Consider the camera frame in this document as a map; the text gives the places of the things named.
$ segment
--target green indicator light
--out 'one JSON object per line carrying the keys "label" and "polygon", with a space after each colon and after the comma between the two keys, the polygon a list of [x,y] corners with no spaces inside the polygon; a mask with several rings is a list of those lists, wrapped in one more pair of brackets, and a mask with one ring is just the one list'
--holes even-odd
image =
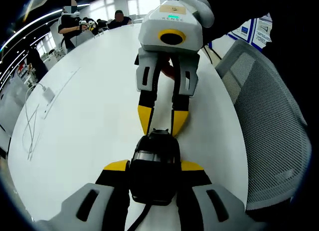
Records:
{"label": "green indicator light", "polygon": [[175,16],[175,15],[169,15],[168,17],[169,17],[169,18],[176,18],[176,19],[179,19],[179,16]]}

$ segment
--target black camera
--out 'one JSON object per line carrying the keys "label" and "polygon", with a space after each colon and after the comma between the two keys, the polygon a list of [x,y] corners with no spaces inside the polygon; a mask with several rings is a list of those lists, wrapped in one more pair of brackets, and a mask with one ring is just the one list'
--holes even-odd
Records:
{"label": "black camera", "polygon": [[153,130],[137,144],[129,168],[133,200],[168,205],[176,194],[181,172],[177,139],[168,130]]}

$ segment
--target yellow camera ring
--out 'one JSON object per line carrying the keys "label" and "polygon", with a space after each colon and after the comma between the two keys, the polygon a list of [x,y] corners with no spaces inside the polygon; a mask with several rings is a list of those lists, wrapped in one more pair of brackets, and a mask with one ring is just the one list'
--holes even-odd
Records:
{"label": "yellow camera ring", "polygon": [[159,32],[159,39],[168,45],[179,45],[186,40],[186,36],[179,30],[166,29]]}

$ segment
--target desk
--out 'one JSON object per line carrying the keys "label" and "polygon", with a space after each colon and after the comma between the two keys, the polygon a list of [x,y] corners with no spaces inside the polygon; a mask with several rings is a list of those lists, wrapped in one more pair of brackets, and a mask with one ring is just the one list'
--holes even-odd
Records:
{"label": "desk", "polygon": [[[45,120],[38,113],[40,133],[31,161],[22,146],[24,110],[16,123],[8,165],[17,192],[35,220],[50,219],[61,202],[86,183],[94,183],[110,162],[131,159],[143,135],[138,116],[134,61],[140,47],[139,24],[110,30],[63,57],[41,80],[54,91],[70,72],[78,70],[56,98]],[[190,117],[178,136],[181,157],[203,166],[244,203],[248,168],[240,124],[230,97],[202,51],[199,82],[190,100]],[[160,75],[151,127],[169,128],[173,81]],[[45,105],[41,87],[31,93],[30,114]],[[126,227],[144,205],[131,200]],[[139,230],[179,230],[175,200],[152,207]]]}

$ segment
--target gray mesh chair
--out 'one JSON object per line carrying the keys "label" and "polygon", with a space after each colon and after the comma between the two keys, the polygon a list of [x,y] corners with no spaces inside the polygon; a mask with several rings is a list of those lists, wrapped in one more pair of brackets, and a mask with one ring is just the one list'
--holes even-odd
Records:
{"label": "gray mesh chair", "polygon": [[272,62],[237,40],[216,70],[234,104],[248,160],[247,210],[294,195],[311,156],[299,106]]}

